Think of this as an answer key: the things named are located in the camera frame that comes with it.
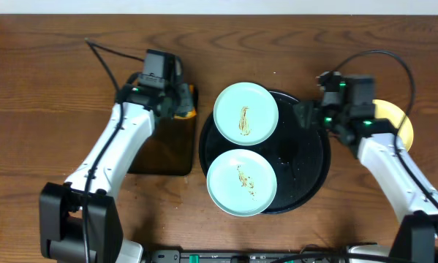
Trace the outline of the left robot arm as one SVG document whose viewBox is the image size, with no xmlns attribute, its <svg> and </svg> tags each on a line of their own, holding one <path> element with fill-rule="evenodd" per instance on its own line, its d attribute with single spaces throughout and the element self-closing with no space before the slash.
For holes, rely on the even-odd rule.
<svg viewBox="0 0 438 263">
<path fill-rule="evenodd" d="M 152 76 L 116 93 L 110 120 L 82 164 L 39 195 L 43 257 L 56 262 L 141 262 L 143 247 L 124 237 L 116 207 L 121 185 L 157 121 L 196 115 L 197 92 L 179 78 Z"/>
</svg>

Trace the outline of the black rectangular water tray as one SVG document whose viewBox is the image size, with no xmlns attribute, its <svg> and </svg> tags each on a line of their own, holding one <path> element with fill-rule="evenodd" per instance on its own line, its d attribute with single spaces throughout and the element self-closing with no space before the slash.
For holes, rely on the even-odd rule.
<svg viewBox="0 0 438 263">
<path fill-rule="evenodd" d="M 190 118 L 164 119 L 137 152 L 128 172 L 185 176 L 192 170 L 197 112 Z"/>
</svg>

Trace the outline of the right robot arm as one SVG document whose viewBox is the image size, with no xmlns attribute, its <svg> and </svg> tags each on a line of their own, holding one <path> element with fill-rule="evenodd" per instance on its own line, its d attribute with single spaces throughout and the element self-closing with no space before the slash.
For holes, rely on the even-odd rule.
<svg viewBox="0 0 438 263">
<path fill-rule="evenodd" d="M 438 190 L 409 156 L 413 128 L 396 105 L 375 99 L 374 78 L 324 72 L 323 96 L 293 111 L 304 129 L 325 130 L 374 176 L 401 226 L 387 260 L 438 262 Z"/>
</svg>

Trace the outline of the light blue plate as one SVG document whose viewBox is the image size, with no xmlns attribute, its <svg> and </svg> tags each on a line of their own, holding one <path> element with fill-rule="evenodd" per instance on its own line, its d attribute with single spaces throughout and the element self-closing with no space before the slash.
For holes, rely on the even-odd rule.
<svg viewBox="0 0 438 263">
<path fill-rule="evenodd" d="M 255 216 L 266 210 L 277 192 L 270 163 L 251 150 L 229 150 L 214 159 L 206 174 L 210 198 L 224 212 Z"/>
<path fill-rule="evenodd" d="M 269 90 L 255 83 L 240 82 L 229 85 L 217 96 L 213 118 L 226 140 L 251 146 L 274 133 L 279 109 Z"/>
</svg>

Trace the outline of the yellow green scrub sponge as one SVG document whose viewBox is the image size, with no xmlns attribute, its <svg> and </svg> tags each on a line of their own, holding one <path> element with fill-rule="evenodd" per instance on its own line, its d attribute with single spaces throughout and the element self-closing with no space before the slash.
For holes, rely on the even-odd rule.
<svg viewBox="0 0 438 263">
<path fill-rule="evenodd" d="M 175 119 L 189 119 L 196 116 L 196 94 L 193 85 L 186 83 L 178 87 L 178 105 L 175 110 Z"/>
</svg>

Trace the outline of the pale yellow plate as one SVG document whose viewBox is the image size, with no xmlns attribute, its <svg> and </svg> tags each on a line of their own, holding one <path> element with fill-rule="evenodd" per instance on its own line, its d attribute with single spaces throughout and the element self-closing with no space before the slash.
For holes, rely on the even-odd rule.
<svg viewBox="0 0 438 263">
<path fill-rule="evenodd" d="M 395 104 L 385 100 L 374 99 L 372 102 L 376 107 L 375 118 L 386 118 L 397 129 L 400 129 L 399 136 L 404 143 L 405 149 L 409 151 L 414 140 L 414 129 L 409 118 L 407 118 L 403 124 L 401 124 L 401 121 L 404 117 L 404 111 Z"/>
</svg>

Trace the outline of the black round serving tray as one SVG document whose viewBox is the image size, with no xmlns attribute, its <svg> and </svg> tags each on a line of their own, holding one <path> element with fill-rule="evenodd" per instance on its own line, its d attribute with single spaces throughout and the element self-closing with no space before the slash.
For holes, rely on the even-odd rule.
<svg viewBox="0 0 438 263">
<path fill-rule="evenodd" d="M 293 114 L 299 99 L 283 91 L 271 90 L 279 109 L 279 122 L 264 142 L 246 146 L 264 157 L 276 173 L 277 190 L 264 214 L 294 210 L 308 202 L 323 185 L 331 165 L 327 133 L 303 129 Z"/>
</svg>

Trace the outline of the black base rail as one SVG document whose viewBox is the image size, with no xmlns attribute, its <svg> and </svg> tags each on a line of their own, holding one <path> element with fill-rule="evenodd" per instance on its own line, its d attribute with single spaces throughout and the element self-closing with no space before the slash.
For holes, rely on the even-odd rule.
<svg viewBox="0 0 438 263">
<path fill-rule="evenodd" d="M 350 254 L 369 254 L 375 256 L 388 256 L 390 248 L 383 245 L 368 244 L 368 245 L 349 245 L 340 251 L 331 251 L 329 249 L 318 248 L 317 246 L 306 246 L 299 251 L 287 253 L 271 253 L 265 251 L 179 251 L 179 250 L 157 250 L 146 252 L 141 259 L 142 263 L 266 263 L 274 260 L 297 255 L 297 254 L 318 254 L 318 253 L 350 253 Z M 320 263 L 320 262 L 374 262 L 361 259 L 331 259 L 319 256 L 317 258 L 292 260 L 290 262 L 303 263 Z"/>
</svg>

